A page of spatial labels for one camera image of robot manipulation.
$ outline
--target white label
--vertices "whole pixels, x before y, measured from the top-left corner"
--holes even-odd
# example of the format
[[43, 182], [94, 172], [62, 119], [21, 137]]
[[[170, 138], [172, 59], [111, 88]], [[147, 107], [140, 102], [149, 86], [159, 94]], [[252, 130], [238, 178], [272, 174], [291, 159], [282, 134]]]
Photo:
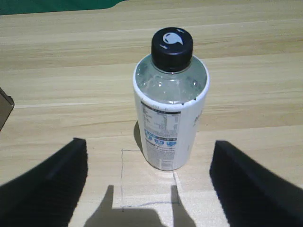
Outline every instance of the white label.
[[177, 147], [181, 112], [160, 111], [142, 103], [148, 159], [159, 162], [162, 170], [171, 170]]

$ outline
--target green background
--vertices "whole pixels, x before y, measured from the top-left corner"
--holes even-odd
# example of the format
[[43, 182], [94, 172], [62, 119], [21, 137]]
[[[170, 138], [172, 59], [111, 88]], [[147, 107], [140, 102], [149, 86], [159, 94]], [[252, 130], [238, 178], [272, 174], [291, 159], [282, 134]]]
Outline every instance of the green background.
[[0, 15], [105, 9], [123, 0], [0, 0]]

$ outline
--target barcode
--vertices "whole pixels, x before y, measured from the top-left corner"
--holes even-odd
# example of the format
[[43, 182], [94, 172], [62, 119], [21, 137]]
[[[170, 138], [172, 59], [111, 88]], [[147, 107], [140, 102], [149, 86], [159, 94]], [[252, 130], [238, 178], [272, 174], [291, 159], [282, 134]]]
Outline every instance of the barcode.
[[172, 161], [160, 160], [160, 168], [162, 170], [171, 170], [172, 169]]

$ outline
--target bottle neck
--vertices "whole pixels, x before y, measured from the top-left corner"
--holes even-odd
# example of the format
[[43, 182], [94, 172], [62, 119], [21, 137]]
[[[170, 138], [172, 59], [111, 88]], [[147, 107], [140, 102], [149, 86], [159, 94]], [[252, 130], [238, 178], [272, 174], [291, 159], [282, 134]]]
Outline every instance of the bottle neck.
[[167, 72], [167, 71], [163, 71], [163, 70], [159, 69], [157, 66], [155, 66], [155, 64], [153, 63], [152, 58], [151, 58], [151, 64], [152, 64], [152, 66], [153, 66], [157, 71], [159, 71], [159, 72], [161, 72], [161, 73], [169, 74], [169, 75], [180, 74], [180, 73], [186, 71], [186, 70], [191, 66], [191, 63], [192, 63], [192, 59], [190, 60], [189, 65], [188, 65], [185, 69], [182, 69], [182, 70], [177, 71], [177, 72]]

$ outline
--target black bottle cap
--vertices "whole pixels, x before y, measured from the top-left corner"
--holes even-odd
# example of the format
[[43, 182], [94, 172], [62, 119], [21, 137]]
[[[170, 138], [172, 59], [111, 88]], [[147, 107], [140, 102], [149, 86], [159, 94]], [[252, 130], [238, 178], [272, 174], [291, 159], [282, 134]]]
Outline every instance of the black bottle cap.
[[152, 38], [151, 56], [160, 70], [181, 71], [190, 64], [193, 56], [193, 38], [182, 28], [163, 28]]

